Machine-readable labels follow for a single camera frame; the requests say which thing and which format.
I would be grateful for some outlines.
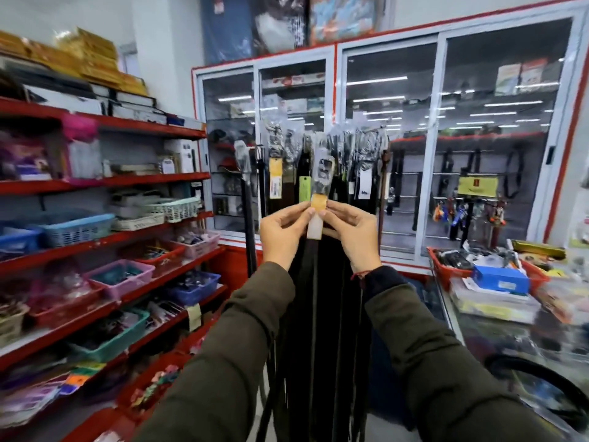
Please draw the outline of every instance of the light blue basket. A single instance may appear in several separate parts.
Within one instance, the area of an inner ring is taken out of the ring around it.
[[[116,358],[126,349],[129,349],[131,344],[143,338],[147,326],[147,319],[150,317],[150,313],[144,310],[128,309],[127,311],[139,315],[137,324],[128,328],[122,334],[115,336],[112,340],[103,343],[98,349],[91,351],[73,343],[68,343],[69,346],[74,352],[81,354],[84,359],[96,361],[97,363],[107,363]]]
[[[68,209],[42,213],[20,222],[28,228],[42,230],[48,246],[57,248],[108,236],[114,218],[114,214],[96,215],[83,209]]]

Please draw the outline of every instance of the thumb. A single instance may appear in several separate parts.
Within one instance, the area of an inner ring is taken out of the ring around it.
[[[315,208],[306,208],[305,211],[297,219],[297,221],[292,224],[292,230],[297,232],[297,234],[301,236],[305,231],[305,227],[309,224],[314,214]]]
[[[346,222],[340,219],[337,215],[332,213],[331,211],[323,210],[319,213],[319,216],[323,219],[323,221],[329,223],[333,229],[335,229],[340,235],[344,232],[344,230],[349,226]]]

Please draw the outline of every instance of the person's right hand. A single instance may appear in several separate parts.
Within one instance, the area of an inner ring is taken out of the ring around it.
[[[355,273],[372,271],[382,265],[378,250],[376,216],[345,203],[328,200],[319,216],[339,234],[343,250]]]

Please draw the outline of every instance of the sleeve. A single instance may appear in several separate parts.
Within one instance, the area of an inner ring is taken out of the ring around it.
[[[435,319],[392,267],[364,278],[366,312],[386,343],[425,441],[557,440]]]
[[[262,264],[233,293],[200,353],[185,366],[133,441],[246,440],[270,342],[295,297],[294,286],[278,264]]]

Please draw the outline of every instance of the green basket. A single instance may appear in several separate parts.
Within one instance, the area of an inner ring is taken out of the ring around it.
[[[145,327],[147,319],[150,317],[150,313],[139,309],[129,309],[128,312],[133,312],[139,315],[139,321],[137,324],[128,328],[122,334],[115,336],[112,340],[107,341],[98,349],[91,351],[73,343],[68,343],[69,346],[74,352],[84,356],[84,359],[96,361],[98,363],[107,363],[108,361],[111,361],[125,350],[129,349],[131,344],[142,339],[145,334]]]

